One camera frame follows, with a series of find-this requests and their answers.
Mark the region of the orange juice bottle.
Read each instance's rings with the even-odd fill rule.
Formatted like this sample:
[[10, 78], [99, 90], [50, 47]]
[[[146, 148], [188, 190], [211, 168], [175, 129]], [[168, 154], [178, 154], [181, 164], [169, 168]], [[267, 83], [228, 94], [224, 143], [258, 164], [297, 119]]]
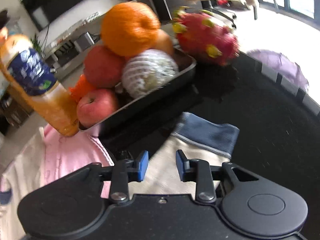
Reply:
[[1, 71], [5, 78], [53, 128], [65, 137], [79, 130], [76, 103], [33, 44], [23, 34], [1, 27]]

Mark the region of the black fruit tray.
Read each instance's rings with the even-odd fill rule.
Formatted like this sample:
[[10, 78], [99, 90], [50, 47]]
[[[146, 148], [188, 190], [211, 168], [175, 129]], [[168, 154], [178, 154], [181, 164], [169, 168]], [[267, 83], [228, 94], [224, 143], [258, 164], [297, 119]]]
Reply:
[[192, 89], [195, 74], [196, 60], [193, 57], [176, 49], [174, 59], [179, 72], [172, 80], [131, 101], [127, 93], [121, 94], [120, 109], [90, 128], [80, 124], [80, 132], [112, 140], [162, 122], [177, 107], [182, 97], [189, 93], [188, 90]]

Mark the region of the metal tv stand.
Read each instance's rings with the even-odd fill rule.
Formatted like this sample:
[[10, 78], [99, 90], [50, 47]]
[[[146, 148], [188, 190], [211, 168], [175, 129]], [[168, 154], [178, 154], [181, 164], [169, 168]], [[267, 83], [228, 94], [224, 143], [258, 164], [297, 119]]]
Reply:
[[[96, 44], [101, 44], [100, 26], [102, 19], [102, 13], [93, 13], [88, 18], [76, 22], [43, 50], [44, 60], [58, 80], [63, 80], [76, 68], [80, 67], [89, 50]], [[76, 50], [74, 41], [86, 32], [90, 33], [95, 44], [79, 53]]]

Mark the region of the red apple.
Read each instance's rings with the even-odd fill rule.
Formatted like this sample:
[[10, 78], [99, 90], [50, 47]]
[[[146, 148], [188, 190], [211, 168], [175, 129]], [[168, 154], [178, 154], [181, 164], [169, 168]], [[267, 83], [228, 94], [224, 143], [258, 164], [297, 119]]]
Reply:
[[97, 89], [79, 101], [76, 113], [81, 126], [90, 128], [116, 112], [118, 108], [119, 103], [114, 91]]
[[113, 88], [121, 81], [125, 59], [106, 46], [94, 46], [84, 59], [84, 75], [97, 88]]

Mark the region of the small orange tangerine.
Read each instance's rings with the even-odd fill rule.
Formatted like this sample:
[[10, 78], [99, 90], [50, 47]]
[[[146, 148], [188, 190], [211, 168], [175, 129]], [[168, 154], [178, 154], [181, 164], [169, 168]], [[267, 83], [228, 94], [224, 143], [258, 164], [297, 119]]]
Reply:
[[86, 76], [84, 74], [81, 74], [77, 83], [74, 87], [69, 87], [69, 92], [71, 94], [71, 98], [76, 102], [79, 103], [79, 101], [87, 95], [89, 92], [96, 90], [96, 87], [94, 87], [91, 83], [88, 82]]

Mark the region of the pink dog-print towel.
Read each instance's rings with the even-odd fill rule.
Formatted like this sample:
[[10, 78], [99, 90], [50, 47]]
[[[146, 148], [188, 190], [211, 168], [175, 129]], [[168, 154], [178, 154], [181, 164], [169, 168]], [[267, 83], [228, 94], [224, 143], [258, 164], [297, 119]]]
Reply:
[[17, 217], [20, 200], [32, 191], [90, 163], [114, 165], [100, 140], [84, 132], [64, 137], [41, 127], [1, 175], [1, 239], [22, 239]]

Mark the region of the net-wrapped pomelo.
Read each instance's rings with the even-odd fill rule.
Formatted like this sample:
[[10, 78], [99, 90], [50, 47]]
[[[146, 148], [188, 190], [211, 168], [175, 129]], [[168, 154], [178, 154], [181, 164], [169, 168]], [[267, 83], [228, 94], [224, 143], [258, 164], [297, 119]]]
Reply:
[[178, 73], [178, 65], [171, 56], [161, 50], [148, 49], [127, 61], [121, 84], [136, 99], [166, 84]]

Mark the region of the large orange citrus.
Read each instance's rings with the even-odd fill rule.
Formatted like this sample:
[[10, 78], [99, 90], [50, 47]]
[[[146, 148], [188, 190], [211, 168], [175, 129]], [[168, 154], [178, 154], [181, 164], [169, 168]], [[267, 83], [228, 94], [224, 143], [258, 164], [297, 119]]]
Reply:
[[160, 26], [157, 15], [145, 3], [119, 3], [104, 15], [101, 39], [115, 54], [133, 57], [155, 45]]

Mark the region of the silver box on stand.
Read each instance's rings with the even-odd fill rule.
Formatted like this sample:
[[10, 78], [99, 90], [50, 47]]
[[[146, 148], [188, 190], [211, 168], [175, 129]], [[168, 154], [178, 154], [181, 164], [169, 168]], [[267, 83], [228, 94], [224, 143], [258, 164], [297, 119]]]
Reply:
[[75, 41], [74, 45], [76, 47], [76, 50], [81, 53], [85, 51], [87, 48], [93, 46], [95, 42], [93, 41], [93, 38], [91, 37], [89, 32], [81, 34]]

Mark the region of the brown wooden cabinet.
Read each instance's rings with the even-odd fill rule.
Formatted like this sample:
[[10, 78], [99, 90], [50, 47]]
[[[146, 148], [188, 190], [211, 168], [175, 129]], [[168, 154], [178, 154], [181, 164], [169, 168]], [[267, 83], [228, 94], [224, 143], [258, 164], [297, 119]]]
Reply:
[[24, 98], [9, 85], [1, 96], [1, 133], [6, 136], [10, 127], [20, 128], [32, 112]]

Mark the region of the upper red apple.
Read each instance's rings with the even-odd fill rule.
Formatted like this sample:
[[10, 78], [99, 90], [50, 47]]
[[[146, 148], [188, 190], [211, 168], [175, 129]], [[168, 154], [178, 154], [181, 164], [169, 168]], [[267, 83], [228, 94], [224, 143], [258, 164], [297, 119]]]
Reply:
[[125, 59], [106, 46], [94, 46], [84, 59], [84, 75], [97, 88], [113, 88], [121, 81]]

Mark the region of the pink dragon fruit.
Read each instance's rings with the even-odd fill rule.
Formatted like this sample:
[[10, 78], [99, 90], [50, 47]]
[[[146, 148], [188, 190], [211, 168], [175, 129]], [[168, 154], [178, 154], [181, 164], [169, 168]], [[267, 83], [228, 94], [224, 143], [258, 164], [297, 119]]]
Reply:
[[173, 13], [172, 28], [180, 48], [197, 60], [226, 66], [239, 55], [236, 25], [209, 10], [186, 12], [186, 7], [179, 7]]

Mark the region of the dark drawer cabinet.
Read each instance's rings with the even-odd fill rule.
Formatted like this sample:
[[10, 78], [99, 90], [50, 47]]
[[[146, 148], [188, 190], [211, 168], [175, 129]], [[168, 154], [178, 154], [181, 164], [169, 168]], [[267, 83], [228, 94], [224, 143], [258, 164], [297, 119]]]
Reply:
[[161, 23], [172, 20], [174, 11], [179, 7], [188, 7], [186, 12], [196, 12], [202, 9], [201, 2], [192, 3], [187, 0], [152, 0]]

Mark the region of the front red apple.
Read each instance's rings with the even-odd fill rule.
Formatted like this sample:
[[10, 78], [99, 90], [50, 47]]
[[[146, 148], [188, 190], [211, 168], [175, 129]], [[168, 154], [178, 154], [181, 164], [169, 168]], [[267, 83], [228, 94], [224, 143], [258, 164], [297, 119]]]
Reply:
[[114, 91], [97, 89], [79, 101], [76, 113], [81, 126], [90, 128], [116, 112], [118, 108], [119, 103]]

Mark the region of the beige garment with navy trim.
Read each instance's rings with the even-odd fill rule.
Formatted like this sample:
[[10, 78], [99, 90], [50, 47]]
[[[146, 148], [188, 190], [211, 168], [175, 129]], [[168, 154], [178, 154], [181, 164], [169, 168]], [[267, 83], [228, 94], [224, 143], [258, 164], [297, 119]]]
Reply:
[[176, 167], [176, 151], [188, 159], [202, 159], [212, 166], [230, 161], [240, 129], [231, 124], [214, 124], [184, 112], [168, 139], [151, 157], [141, 183], [129, 183], [129, 194], [191, 194], [194, 182], [182, 182]]

